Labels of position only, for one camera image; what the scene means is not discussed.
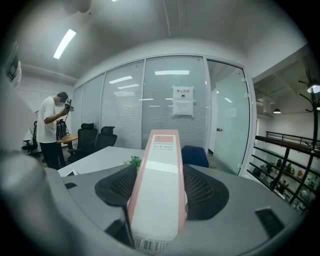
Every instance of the black backpack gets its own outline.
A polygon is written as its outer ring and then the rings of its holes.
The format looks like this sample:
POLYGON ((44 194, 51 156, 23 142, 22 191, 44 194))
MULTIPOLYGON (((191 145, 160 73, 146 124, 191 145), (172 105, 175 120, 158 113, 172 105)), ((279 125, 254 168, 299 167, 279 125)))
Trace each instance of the black backpack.
POLYGON ((70 135, 66 122, 63 119, 59 119, 56 122, 56 140, 60 141, 63 137, 70 135))

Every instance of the window blind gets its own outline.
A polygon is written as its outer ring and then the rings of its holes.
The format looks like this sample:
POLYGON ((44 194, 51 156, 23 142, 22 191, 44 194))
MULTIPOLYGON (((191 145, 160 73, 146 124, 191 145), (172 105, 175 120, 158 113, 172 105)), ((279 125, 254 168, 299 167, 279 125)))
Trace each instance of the window blind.
POLYGON ((81 123, 94 123, 100 132, 101 93, 105 74, 101 74, 86 82, 82 97, 81 123))
POLYGON ((82 96, 84 93, 85 85, 81 85, 73 91, 72 106, 74 108, 71 115, 71 131, 73 134, 78 134, 78 130, 81 128, 81 108, 82 108, 82 96))
POLYGON ((142 79, 144 61, 106 72, 101 127, 114 126, 115 147, 141 149, 142 79))
POLYGON ((203 59, 200 57, 162 57, 145 63, 142 100, 142 149, 152 129, 176 129, 181 147, 205 147, 208 95, 203 59), (194 117, 173 116, 172 86, 194 87, 194 117))

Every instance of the mesh chair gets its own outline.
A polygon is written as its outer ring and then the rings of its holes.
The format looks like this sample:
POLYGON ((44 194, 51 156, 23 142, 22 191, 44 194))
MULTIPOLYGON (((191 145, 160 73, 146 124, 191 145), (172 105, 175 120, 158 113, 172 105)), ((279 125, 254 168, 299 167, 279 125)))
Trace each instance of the mesh chair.
POLYGON ((94 128, 93 123, 81 124, 81 129, 78 130, 78 146, 76 149, 69 149, 69 153, 74 153, 68 157, 68 162, 73 163, 94 152, 95 140, 98 130, 94 128))
POLYGON ((114 134, 114 126, 105 126, 101 128, 101 133, 98 135, 94 152, 102 150, 106 147, 113 147, 117 141, 118 136, 114 134))
POLYGON ((209 167, 207 154, 202 147, 185 145, 181 149, 181 155, 184 165, 209 167))
POLYGON ((23 150, 28 150, 28 153, 30 152, 30 154, 32 156, 35 155, 34 150, 36 150, 38 148, 38 143, 37 143, 37 121, 35 121, 33 123, 33 126, 34 126, 33 132, 32 132, 32 130, 30 128, 30 131, 32 133, 32 144, 29 143, 30 142, 29 139, 26 139, 23 142, 26 142, 27 145, 22 146, 22 149, 23 150))

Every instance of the barcode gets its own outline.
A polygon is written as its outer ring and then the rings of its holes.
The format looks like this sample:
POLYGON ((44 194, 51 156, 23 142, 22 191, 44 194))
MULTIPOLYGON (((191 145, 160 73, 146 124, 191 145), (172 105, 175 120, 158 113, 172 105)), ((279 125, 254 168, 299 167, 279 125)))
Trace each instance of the barcode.
POLYGON ((134 238, 135 249, 147 254, 156 254, 161 252, 168 245, 168 243, 169 241, 165 240, 152 240, 137 236, 134 238))

